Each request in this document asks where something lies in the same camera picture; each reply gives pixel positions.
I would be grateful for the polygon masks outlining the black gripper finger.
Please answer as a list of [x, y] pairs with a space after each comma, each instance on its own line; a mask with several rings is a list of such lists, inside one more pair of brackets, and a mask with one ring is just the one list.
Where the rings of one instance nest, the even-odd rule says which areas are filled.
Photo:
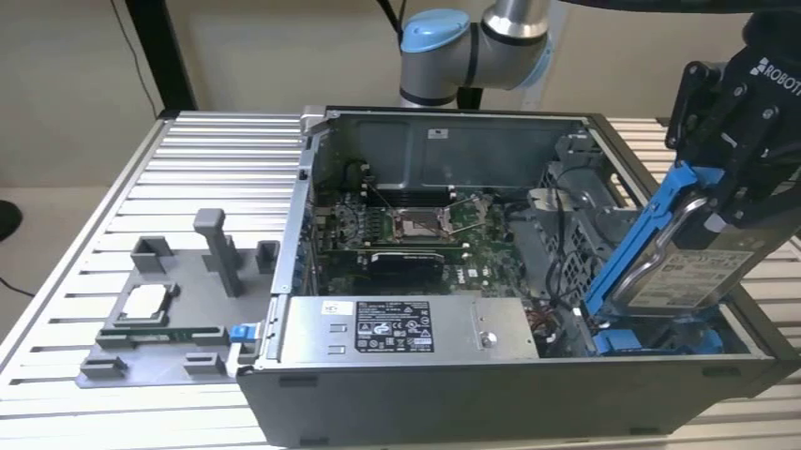
[[707, 196], [711, 210], [727, 220], [745, 218], [747, 103], [746, 63], [687, 64], [666, 135], [675, 158], [665, 178], [665, 197], [677, 202], [698, 190]]
[[799, 141], [759, 148], [734, 172], [723, 217], [741, 229], [799, 229]]

